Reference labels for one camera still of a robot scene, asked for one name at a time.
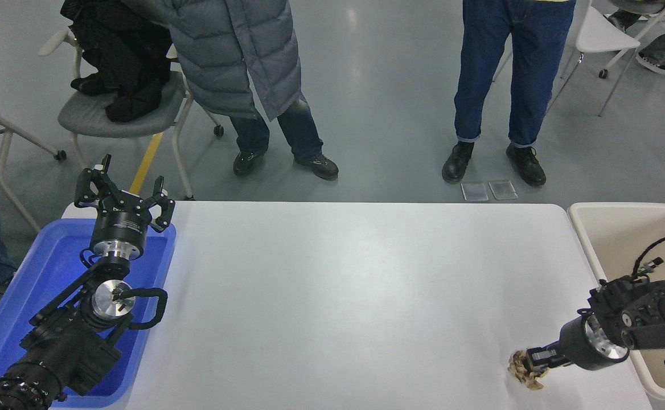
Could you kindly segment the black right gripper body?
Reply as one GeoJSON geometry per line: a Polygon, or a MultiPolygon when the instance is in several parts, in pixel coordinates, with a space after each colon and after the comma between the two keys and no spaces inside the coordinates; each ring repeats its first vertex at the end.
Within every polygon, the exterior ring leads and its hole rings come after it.
{"type": "Polygon", "coordinates": [[[619,346],[609,342],[600,329],[589,322],[594,316],[580,316],[563,325],[558,340],[558,353],[585,370],[595,371],[619,363],[619,346]]]}

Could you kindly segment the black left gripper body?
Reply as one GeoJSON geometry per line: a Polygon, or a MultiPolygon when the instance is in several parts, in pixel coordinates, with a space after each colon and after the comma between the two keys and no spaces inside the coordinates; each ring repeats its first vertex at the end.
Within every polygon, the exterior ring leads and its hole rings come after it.
{"type": "Polygon", "coordinates": [[[151,217],[141,205],[142,199],[128,192],[101,198],[90,245],[109,241],[145,245],[151,217]]]}

